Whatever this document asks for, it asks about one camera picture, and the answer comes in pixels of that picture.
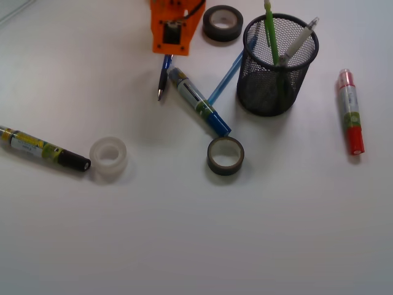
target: black mesh pen holder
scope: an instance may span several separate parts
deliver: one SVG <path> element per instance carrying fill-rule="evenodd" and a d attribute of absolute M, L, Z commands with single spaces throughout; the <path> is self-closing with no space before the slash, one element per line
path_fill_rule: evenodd
<path fill-rule="evenodd" d="M 253 114 L 271 117 L 286 112 L 295 103 L 310 63 L 319 50 L 313 33 L 286 67 L 275 66 L 265 31 L 266 15 L 253 20 L 244 32 L 244 53 L 238 81 L 238 99 Z M 273 14 L 279 55 L 307 25 L 296 17 Z"/>

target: pen tip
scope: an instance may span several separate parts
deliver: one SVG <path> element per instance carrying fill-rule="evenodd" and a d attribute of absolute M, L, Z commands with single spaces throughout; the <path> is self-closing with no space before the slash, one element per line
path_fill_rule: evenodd
<path fill-rule="evenodd" d="M 162 91 L 161 89 L 160 89 L 160 90 L 158 90 L 158 101 L 160 101 L 160 100 L 161 100 L 161 98 L 162 98 L 162 95 L 163 95 L 163 92 L 164 92 L 164 91 Z"/>

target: green label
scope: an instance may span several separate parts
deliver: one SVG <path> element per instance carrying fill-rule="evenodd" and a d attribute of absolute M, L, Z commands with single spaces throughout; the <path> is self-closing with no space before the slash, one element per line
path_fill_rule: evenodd
<path fill-rule="evenodd" d="M 344 115 L 344 125 L 346 128 L 361 127 L 360 114 L 358 112 L 348 112 Z"/>
<path fill-rule="evenodd" d="M 62 152 L 62 148 L 58 146 L 54 146 L 50 143 L 44 145 L 42 149 L 42 157 L 44 159 L 49 159 L 57 163 L 60 153 Z"/>
<path fill-rule="evenodd" d="M 196 111 L 199 112 L 203 120 L 206 120 L 216 110 L 208 103 L 207 100 L 203 100 L 196 106 Z"/>

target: black marker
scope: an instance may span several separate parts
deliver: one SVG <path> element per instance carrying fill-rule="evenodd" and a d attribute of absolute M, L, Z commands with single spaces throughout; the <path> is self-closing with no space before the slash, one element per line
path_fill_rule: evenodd
<path fill-rule="evenodd" d="M 48 159 L 53 163 L 78 171 L 84 172 L 91 165 L 90 160 L 81 155 L 74 154 L 73 152 L 69 152 L 18 130 L 0 126 L 0 139 L 0 141 L 7 142 L 14 149 L 25 151 L 30 155 Z"/>

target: blue pen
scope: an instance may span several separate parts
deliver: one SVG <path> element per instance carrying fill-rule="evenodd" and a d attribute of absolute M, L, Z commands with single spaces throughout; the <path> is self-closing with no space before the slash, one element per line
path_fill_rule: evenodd
<path fill-rule="evenodd" d="M 172 63 L 173 55 L 165 55 L 164 63 L 162 64 L 160 82 L 158 83 L 158 101 L 161 100 L 168 80 L 168 73 L 166 72 Z"/>
<path fill-rule="evenodd" d="M 249 43 L 251 50 L 254 49 L 255 47 L 255 43 L 257 42 L 257 38 L 253 37 L 251 42 Z M 226 86 L 228 85 L 228 83 L 232 80 L 233 76 L 235 75 L 235 73 L 240 69 L 241 66 L 241 60 L 243 59 L 243 52 L 242 51 L 240 53 L 240 55 L 238 56 L 238 58 L 235 60 L 235 62 L 233 63 L 232 67 L 229 69 L 228 73 L 225 75 L 225 77 L 221 80 L 220 84 L 217 86 L 217 88 L 215 89 L 215 91 L 213 91 L 213 93 L 211 94 L 211 96 L 208 99 L 209 104 L 212 106 L 216 100 L 218 99 L 218 97 L 221 95 L 221 93 L 223 92 L 223 90 L 226 88 Z"/>

